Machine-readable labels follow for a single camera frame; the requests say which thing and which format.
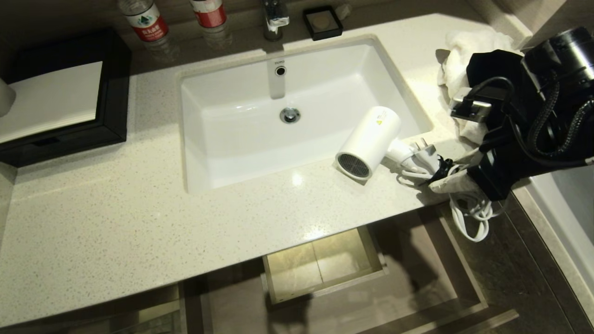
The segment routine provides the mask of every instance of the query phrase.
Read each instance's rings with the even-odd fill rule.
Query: chrome faucet
[[[281,27],[289,25],[289,13],[282,0],[262,0],[264,7],[264,38],[274,42],[283,37]]]

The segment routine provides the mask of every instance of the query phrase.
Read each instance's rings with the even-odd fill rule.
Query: white sink
[[[431,129],[371,39],[185,77],[181,95],[190,193],[332,158],[372,106],[399,114],[400,138]],[[283,122],[286,107],[300,120]]]

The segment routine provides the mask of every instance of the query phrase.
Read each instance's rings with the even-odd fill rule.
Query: tissue box
[[[113,30],[19,54],[0,117],[0,161],[15,167],[126,140],[131,52]]]

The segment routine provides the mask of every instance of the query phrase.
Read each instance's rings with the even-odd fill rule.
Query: countertop
[[[423,6],[432,14],[356,29],[345,21],[343,36],[319,42],[299,28],[294,36],[303,38],[284,50],[377,38],[432,122],[430,132],[405,141],[423,137],[455,158],[466,148],[436,84],[435,51],[445,48],[450,30],[490,27],[465,2],[430,2]],[[456,15],[439,14],[440,8]],[[365,11],[354,12],[353,22]],[[260,36],[261,29],[248,29],[235,40]],[[189,195],[181,77],[266,57],[255,49],[134,75],[126,143],[18,170],[0,249],[0,327],[168,285],[445,200],[399,184],[385,166],[361,185],[332,159]],[[293,184],[294,175],[301,184]]]

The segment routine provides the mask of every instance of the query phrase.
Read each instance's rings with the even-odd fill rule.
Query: plastic bottle
[[[177,59],[179,46],[153,0],[118,0],[118,8],[156,60]]]
[[[222,0],[189,0],[202,27],[206,44],[215,50],[231,45],[233,35],[227,27],[227,15]]]

